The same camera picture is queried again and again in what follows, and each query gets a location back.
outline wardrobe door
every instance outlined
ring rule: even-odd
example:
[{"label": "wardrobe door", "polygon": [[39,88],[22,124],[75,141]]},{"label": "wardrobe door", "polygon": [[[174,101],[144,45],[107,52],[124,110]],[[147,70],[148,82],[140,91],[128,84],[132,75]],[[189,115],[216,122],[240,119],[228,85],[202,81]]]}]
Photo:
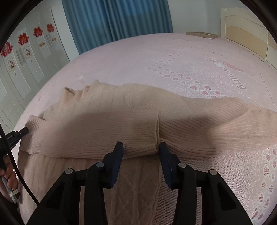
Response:
[{"label": "wardrobe door", "polygon": [[39,91],[39,86],[31,71],[38,73],[37,76],[42,76],[40,68],[34,67],[35,63],[31,62],[34,58],[27,58],[27,55],[33,54],[29,35],[22,21],[7,41],[12,46],[11,53],[7,56],[2,55],[2,60],[0,60],[8,86],[24,108]]},{"label": "wardrobe door", "polygon": [[44,30],[43,34],[46,39],[46,44],[55,64],[60,70],[69,63],[69,59],[60,40],[51,7],[47,2],[41,2],[37,10],[39,11],[39,22]]},{"label": "wardrobe door", "polygon": [[24,20],[26,31],[31,33],[29,40],[36,62],[44,75],[41,80],[37,80],[39,87],[42,87],[59,69],[48,48],[44,35],[46,29],[43,29],[39,22],[40,11],[38,9],[38,7],[34,8]]},{"label": "wardrobe door", "polygon": [[0,124],[6,134],[13,130],[23,111],[24,108],[15,98],[0,68]]}]

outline red paper cutout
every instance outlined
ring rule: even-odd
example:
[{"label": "red paper cutout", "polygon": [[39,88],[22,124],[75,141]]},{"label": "red paper cutout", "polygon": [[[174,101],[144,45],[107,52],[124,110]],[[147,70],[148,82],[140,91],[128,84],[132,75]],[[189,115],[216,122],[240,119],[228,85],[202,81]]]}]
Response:
[{"label": "red paper cutout", "polygon": [[34,29],[34,36],[39,37],[43,33],[43,30],[40,27]]},{"label": "red paper cutout", "polygon": [[18,43],[20,45],[24,45],[24,44],[28,43],[28,41],[29,41],[29,37],[26,35],[26,33],[19,35]]},{"label": "red paper cutout", "polygon": [[48,31],[49,33],[53,32],[54,29],[55,29],[55,28],[53,27],[52,24],[47,24],[47,31]]},{"label": "red paper cutout", "polygon": [[11,52],[12,52],[12,45],[9,42],[6,42],[6,44],[2,48],[1,55],[6,57]]}]

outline bed sheet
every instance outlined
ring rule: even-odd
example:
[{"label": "bed sheet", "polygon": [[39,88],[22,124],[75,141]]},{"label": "bed sheet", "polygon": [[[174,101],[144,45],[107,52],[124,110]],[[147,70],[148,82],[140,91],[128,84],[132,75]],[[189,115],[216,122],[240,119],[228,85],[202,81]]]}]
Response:
[{"label": "bed sheet", "polygon": [[[262,59],[226,39],[185,34],[153,34],[112,42],[88,51],[60,70],[37,93],[18,121],[38,116],[60,97],[66,86],[83,89],[93,81],[122,85],[140,83],[192,98],[239,97],[276,111],[277,74]],[[236,194],[253,224],[260,225],[277,203],[277,145],[271,148],[182,159],[194,169],[216,169]],[[177,192],[162,183],[154,224],[171,224]]]}]

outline ribbed knit fabric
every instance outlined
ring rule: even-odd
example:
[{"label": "ribbed knit fabric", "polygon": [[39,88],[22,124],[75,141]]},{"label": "ribbed knit fabric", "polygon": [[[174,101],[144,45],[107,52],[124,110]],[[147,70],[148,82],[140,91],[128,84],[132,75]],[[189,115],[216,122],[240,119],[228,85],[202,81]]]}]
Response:
[{"label": "ribbed knit fabric", "polygon": [[[260,150],[277,143],[277,114],[237,98],[192,99],[146,85],[98,81],[82,91],[66,88],[58,103],[40,118],[31,116],[26,126],[30,133],[21,140],[18,164],[39,200],[66,166],[82,169],[80,164],[102,159],[117,141],[123,142],[128,159],[120,170],[120,188],[107,202],[109,224],[152,223],[161,170],[151,154],[160,141],[179,157]],[[36,178],[42,174],[45,182]],[[25,222],[35,209],[26,195],[23,190]]]},{"label": "ribbed knit fabric", "polygon": [[146,85],[98,81],[83,91],[65,89],[42,119],[31,116],[26,126],[34,131],[20,150],[50,157],[101,159],[120,140],[128,158],[155,153],[159,141],[180,157],[277,143],[277,113],[240,99],[193,99]]}]

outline blue curtain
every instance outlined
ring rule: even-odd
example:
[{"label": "blue curtain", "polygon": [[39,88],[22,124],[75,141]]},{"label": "blue curtain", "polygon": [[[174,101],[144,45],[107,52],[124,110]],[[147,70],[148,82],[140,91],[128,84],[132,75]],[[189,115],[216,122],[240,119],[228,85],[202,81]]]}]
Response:
[{"label": "blue curtain", "polygon": [[167,0],[62,0],[79,54],[144,34],[172,33]]}]

